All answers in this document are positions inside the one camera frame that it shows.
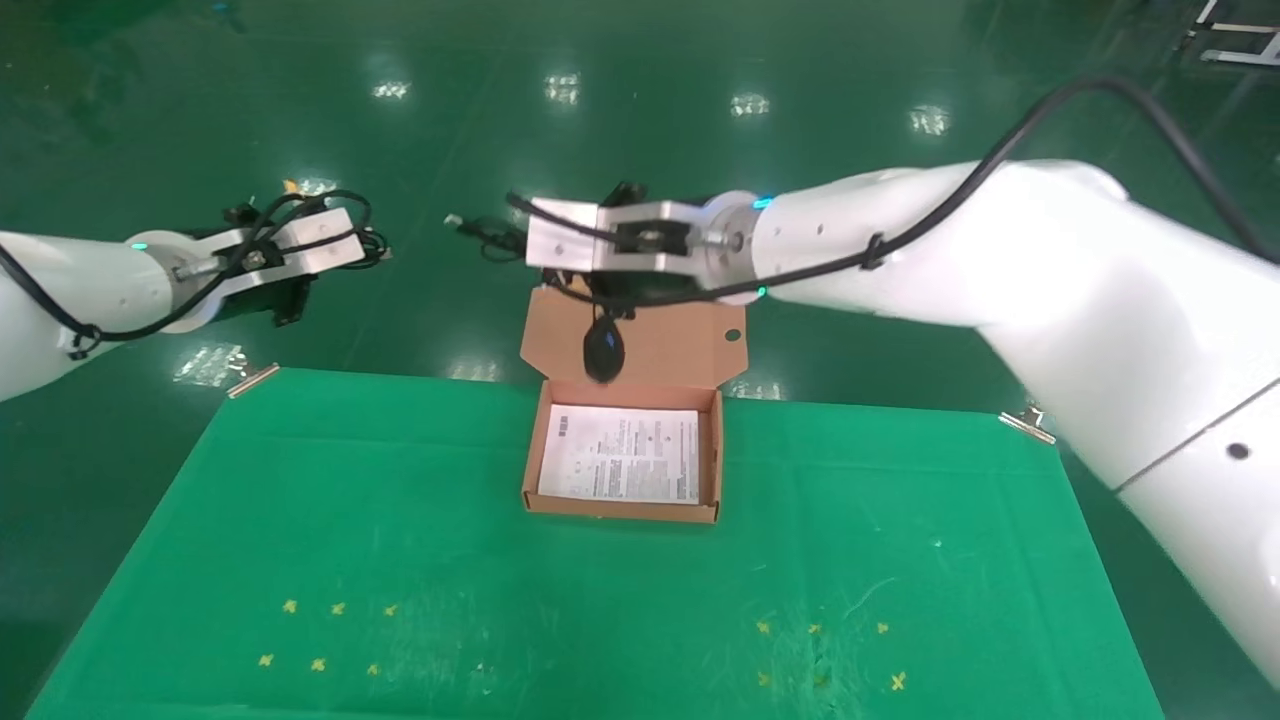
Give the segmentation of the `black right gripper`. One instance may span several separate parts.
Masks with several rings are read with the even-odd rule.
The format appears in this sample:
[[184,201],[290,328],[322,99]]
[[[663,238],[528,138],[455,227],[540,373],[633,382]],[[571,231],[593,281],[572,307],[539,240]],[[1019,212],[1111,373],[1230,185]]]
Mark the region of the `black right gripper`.
[[[602,208],[628,208],[646,201],[648,187],[622,181],[602,201]],[[568,272],[545,269],[545,284],[567,297],[596,306],[666,306],[703,302],[707,293],[694,278],[659,272]]]

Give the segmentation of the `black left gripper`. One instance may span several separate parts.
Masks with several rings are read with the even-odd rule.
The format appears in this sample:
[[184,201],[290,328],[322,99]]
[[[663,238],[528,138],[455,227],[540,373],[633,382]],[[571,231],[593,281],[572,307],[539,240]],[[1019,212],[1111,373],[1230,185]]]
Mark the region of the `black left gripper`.
[[[262,214],[253,204],[241,202],[224,209],[221,217],[229,228],[253,228]],[[260,313],[268,313],[276,328],[297,323],[305,314],[314,282],[315,278],[289,278],[229,295],[223,300],[215,323]]]

